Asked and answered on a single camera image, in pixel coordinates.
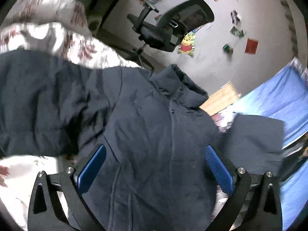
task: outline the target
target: dark cloth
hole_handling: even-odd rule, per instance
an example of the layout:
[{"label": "dark cloth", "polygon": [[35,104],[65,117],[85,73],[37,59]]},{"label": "dark cloth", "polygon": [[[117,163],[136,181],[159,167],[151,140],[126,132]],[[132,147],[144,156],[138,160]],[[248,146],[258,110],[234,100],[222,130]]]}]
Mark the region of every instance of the dark cloth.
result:
[{"label": "dark cloth", "polygon": [[283,182],[300,169],[307,160],[308,134],[303,135],[297,141],[283,150],[282,165],[278,172],[278,180]]},{"label": "dark cloth", "polygon": [[283,121],[256,115],[237,114],[222,144],[222,154],[236,167],[251,174],[271,171],[282,164]]},{"label": "dark cloth", "polygon": [[176,65],[91,70],[45,53],[0,55],[5,155],[107,148],[88,206],[108,230],[205,230],[216,181],[203,150],[219,134],[208,98]]}]

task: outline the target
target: wall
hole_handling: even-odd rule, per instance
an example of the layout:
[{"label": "wall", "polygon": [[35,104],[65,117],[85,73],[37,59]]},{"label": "wall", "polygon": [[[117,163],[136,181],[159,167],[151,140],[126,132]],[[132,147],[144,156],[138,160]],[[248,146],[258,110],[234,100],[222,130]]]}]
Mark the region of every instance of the wall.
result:
[{"label": "wall", "polygon": [[[156,4],[161,13],[185,0],[164,0]],[[177,54],[146,48],[145,52],[158,62],[167,66],[176,63],[199,86],[209,94],[217,91],[231,81],[239,93],[245,95],[261,83],[272,77],[292,59],[292,44],[284,8],[279,0],[204,0],[212,8],[215,21],[207,30],[196,33],[194,58],[186,54]],[[140,47],[142,42],[131,29],[126,19],[128,13],[139,15],[142,6],[137,0],[120,0],[104,28],[118,35],[133,46]],[[229,32],[232,28],[230,11],[236,9],[242,15],[242,29],[247,35],[239,40],[234,54],[229,58],[222,51],[226,44],[235,44],[236,37]],[[155,23],[155,12],[147,18]],[[247,37],[259,41],[256,55],[244,53]]]},{"label": "wall", "polygon": [[296,30],[298,59],[301,61],[302,64],[305,65],[307,63],[307,55],[308,55],[307,31],[306,31],[305,19],[303,14],[301,13],[301,11],[296,6],[293,0],[287,0],[287,2],[291,10]]}]

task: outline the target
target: chair armrest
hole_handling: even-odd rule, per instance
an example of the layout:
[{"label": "chair armrest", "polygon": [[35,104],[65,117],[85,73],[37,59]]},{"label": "chair armrest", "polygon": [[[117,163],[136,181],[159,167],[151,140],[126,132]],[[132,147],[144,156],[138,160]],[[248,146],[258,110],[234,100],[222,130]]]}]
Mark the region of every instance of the chair armrest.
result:
[{"label": "chair armrest", "polygon": [[141,11],[136,23],[134,23],[133,30],[140,34],[140,29],[142,27],[142,23],[144,22],[147,15],[154,10],[156,13],[159,13],[159,10],[153,6],[151,3],[149,3],[147,0],[142,0],[144,3],[144,9]]}]

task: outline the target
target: office chair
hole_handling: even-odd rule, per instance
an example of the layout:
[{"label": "office chair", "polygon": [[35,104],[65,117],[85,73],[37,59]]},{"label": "office chair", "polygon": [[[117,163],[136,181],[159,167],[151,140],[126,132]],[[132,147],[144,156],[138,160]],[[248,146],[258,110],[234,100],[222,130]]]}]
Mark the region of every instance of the office chair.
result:
[{"label": "office chair", "polygon": [[213,11],[204,0],[188,0],[166,11],[159,17],[156,25],[153,25],[144,20],[152,10],[156,13],[159,13],[159,11],[148,1],[142,1],[144,9],[141,11],[139,17],[128,14],[127,18],[133,24],[133,31],[139,34],[138,39],[144,41],[144,45],[132,51],[117,46],[111,47],[127,53],[129,55],[128,60],[135,61],[142,67],[145,63],[152,70],[154,67],[141,56],[146,45],[154,49],[173,52],[176,46],[181,44],[187,33],[214,21]]},{"label": "office chair", "polygon": [[[28,230],[76,231],[63,212],[57,191],[64,193],[68,207],[78,226],[84,231],[106,231],[82,198],[102,167],[107,156],[104,145],[99,144],[84,157],[76,168],[68,167],[59,174],[48,175],[40,171],[33,186]],[[214,146],[204,149],[204,156],[221,189],[229,198],[205,231],[229,231],[238,216],[251,187],[255,187],[251,203],[242,224],[236,231],[282,231],[282,212],[279,184],[269,171],[254,177],[244,168],[236,168]]]}]

